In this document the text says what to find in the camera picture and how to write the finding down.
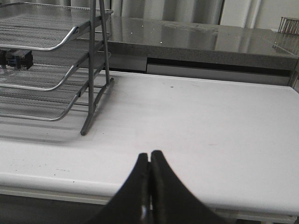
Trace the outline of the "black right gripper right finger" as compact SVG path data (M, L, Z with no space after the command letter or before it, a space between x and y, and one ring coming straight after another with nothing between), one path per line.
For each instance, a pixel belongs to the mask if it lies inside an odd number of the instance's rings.
M156 224L226 224L180 181L162 151L151 153L152 206Z

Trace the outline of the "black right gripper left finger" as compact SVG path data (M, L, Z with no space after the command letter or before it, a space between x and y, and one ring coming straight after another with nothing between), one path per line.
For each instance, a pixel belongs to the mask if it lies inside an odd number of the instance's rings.
M148 224L150 194L148 155L138 155L130 175L113 198L89 224Z

